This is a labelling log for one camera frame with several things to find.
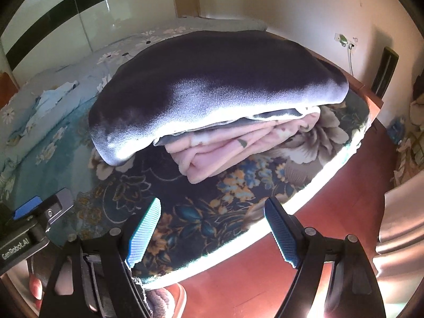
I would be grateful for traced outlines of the navy and white kids jacket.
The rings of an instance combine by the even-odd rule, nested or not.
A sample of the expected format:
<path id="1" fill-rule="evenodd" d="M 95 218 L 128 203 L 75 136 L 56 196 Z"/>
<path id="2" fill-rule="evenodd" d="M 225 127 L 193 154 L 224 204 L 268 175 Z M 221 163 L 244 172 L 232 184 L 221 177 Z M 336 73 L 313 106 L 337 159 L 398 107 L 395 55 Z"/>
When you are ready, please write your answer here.
<path id="1" fill-rule="evenodd" d="M 89 111 L 111 166 L 164 136 L 291 108 L 340 103 L 346 76 L 265 31 L 198 31 L 149 46 L 121 65 Z"/>

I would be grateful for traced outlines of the silver curtain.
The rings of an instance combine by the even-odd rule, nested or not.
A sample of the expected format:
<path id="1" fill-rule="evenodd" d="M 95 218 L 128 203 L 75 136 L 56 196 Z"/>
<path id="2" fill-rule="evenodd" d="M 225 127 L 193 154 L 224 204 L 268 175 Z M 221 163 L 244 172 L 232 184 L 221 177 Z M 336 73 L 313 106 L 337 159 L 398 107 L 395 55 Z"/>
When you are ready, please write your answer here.
<path id="1" fill-rule="evenodd" d="M 373 263 L 383 301 L 405 304 L 423 280 L 423 172 L 385 193 Z"/>

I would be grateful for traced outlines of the purple slipper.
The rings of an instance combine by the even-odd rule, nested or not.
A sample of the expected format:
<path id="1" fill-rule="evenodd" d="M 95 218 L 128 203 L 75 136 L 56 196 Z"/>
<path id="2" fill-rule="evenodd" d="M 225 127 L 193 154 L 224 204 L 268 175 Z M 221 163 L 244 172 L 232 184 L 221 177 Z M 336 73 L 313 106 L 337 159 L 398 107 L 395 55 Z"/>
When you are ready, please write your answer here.
<path id="1" fill-rule="evenodd" d="M 151 317 L 181 318 L 187 304 L 187 293 L 180 284 L 145 292 Z"/>

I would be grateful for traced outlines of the teal floral bed blanket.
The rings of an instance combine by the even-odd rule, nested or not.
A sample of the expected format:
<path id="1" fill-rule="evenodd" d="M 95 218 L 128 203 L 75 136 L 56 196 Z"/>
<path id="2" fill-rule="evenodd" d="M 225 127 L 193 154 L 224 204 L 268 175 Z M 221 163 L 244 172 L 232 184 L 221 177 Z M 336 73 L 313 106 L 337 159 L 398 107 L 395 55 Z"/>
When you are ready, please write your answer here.
<path id="1" fill-rule="evenodd" d="M 370 124 L 368 105 L 350 91 L 344 102 L 322 107 L 311 131 L 191 184 L 163 147 L 141 150 L 122 167 L 104 163 L 89 136 L 90 108 L 86 102 L 62 114 L 21 162 L 2 167 L 1 204 L 16 210 L 69 189 L 73 208 L 49 231 L 62 245 L 71 233 L 102 236 L 160 199 L 160 222 L 135 268 L 151 288 L 189 278 L 264 237 L 265 200 L 274 196 L 296 213 L 348 162 Z"/>

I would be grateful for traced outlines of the light blue small garment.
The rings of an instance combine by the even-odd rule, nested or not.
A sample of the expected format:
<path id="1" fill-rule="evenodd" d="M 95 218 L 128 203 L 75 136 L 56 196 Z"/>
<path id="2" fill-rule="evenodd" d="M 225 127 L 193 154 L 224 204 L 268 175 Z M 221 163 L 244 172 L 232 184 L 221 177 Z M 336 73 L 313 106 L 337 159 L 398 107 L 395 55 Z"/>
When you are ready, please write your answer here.
<path id="1" fill-rule="evenodd" d="M 37 99 L 32 108 L 29 119 L 26 122 L 21 135 L 28 134 L 38 121 L 47 115 L 62 98 L 68 95 L 79 85 L 78 81 L 66 82 L 54 90 L 45 90 Z"/>

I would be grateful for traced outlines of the pink folded blanket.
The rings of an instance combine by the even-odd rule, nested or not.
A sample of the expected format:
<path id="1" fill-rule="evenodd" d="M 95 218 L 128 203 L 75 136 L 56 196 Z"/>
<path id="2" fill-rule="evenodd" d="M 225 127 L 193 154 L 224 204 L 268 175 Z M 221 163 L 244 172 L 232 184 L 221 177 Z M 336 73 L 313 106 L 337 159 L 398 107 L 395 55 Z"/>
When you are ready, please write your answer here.
<path id="1" fill-rule="evenodd" d="M 180 173 L 192 184 L 221 173 L 251 156 L 270 150 L 318 122 L 318 106 L 294 109 L 267 121 L 237 123 L 217 129 L 188 132 L 165 145 Z"/>

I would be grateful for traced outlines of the light blue floral quilt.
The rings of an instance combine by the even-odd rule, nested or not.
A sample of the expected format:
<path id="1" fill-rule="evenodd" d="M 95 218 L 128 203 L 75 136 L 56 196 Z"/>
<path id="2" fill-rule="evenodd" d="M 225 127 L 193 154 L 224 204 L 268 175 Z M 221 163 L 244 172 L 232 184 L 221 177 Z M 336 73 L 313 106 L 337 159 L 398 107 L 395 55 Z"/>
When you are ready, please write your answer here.
<path id="1" fill-rule="evenodd" d="M 1 109 L 1 201 L 13 190 L 14 168 L 60 121 L 79 105 L 96 97 L 120 65 L 145 48 L 181 34 L 194 31 L 265 31 L 267 25 L 256 19 L 206 19 L 188 16 L 159 24 L 153 29 L 132 34 L 82 59 L 80 62 L 45 70 L 15 93 Z M 42 117 L 26 135 L 21 135 L 36 99 L 45 90 L 54 90 L 66 82 L 79 85 Z"/>

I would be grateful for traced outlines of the black tall speaker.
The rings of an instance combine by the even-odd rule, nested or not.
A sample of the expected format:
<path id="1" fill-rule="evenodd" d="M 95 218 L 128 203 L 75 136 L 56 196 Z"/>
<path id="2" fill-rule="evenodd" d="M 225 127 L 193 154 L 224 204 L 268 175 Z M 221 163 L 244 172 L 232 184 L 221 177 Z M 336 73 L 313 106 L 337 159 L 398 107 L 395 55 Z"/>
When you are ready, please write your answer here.
<path id="1" fill-rule="evenodd" d="M 381 61 L 377 74 L 373 80 L 371 91 L 378 97 L 383 98 L 392 80 L 399 55 L 390 47 L 385 47 L 382 52 Z"/>

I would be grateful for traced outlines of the white wall power socket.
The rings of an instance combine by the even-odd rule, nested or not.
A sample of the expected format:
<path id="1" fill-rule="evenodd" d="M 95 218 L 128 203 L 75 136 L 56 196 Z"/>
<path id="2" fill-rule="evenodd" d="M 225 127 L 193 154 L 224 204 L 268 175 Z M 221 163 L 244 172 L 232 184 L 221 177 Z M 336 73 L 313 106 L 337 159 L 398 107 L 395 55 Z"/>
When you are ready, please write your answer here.
<path id="1" fill-rule="evenodd" d="M 355 42 L 350 41 L 344 34 L 335 33 L 334 37 L 335 41 L 337 41 L 342 47 L 353 50 L 356 47 Z"/>

